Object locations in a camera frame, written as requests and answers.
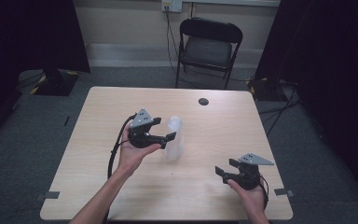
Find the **hand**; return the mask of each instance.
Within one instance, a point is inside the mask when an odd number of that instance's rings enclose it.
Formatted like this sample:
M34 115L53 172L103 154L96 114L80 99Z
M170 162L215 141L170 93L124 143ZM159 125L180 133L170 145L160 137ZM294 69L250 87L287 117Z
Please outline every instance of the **hand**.
M232 179L229 179L227 183L240 195L242 206L251 223L269 223L264 214L265 196L260 186L246 190Z
M127 177L135 172L146 155L161 148L160 144L153 144L144 148L134 147L129 141L129 128L130 126L127 125L121 137L120 161L117 167L117 169L124 172Z

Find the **chair seat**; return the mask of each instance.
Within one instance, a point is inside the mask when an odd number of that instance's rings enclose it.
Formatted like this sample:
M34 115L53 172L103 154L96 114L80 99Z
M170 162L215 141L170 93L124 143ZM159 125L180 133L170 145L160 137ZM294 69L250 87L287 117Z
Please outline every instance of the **chair seat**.
M182 54L182 61L229 68L232 46L227 42L191 36Z

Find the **tabletop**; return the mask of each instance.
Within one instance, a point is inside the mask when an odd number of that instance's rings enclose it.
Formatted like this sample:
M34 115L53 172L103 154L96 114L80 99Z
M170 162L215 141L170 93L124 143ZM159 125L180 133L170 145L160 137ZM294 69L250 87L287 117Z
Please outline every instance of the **tabletop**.
M208 100L207 105L199 99ZM81 110L72 136L40 216L45 220L71 219L106 181L110 151L124 121L141 108L161 118L150 133L169 133L171 116L183 120L184 153L177 161L163 149L146 156L113 202L109 219L117 220L240 220L246 219L237 193L215 174L219 166L237 174L228 164L254 153L275 163L259 166L269 186L268 219L290 219L292 208L252 95L247 91L207 91L94 87Z

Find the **carpeted floor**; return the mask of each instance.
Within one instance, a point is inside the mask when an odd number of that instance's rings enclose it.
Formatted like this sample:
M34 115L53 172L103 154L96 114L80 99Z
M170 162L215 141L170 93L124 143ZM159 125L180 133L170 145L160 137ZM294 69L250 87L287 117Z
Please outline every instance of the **carpeted floor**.
M196 72L182 74L179 87L223 87L221 77ZM247 91L244 80L254 73L254 69L234 69L235 80L230 80L228 89ZM175 81L170 67L92 67L91 74L82 74L67 97L32 95L29 92L38 74L21 74L20 81L35 77L21 82L23 95L0 128L0 223L49 223L40 218L43 202L36 197L48 191L91 87L173 88ZM289 96L291 87L285 91ZM255 103L260 112L285 105ZM276 118L272 115L261 115L266 133ZM290 198L294 217L274 223L358 223L358 184L321 140L316 127L298 104L282 113L268 135L283 184L296 194Z

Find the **transparent bottle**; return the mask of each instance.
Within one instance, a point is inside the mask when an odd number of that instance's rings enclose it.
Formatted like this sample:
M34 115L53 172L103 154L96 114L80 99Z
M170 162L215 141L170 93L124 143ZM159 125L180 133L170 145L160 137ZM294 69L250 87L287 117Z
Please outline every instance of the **transparent bottle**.
M176 132L175 139L167 143L164 149L165 158L170 161L177 161L184 151L184 138L182 133L183 122L177 116L172 116L167 121L168 130L170 133Z

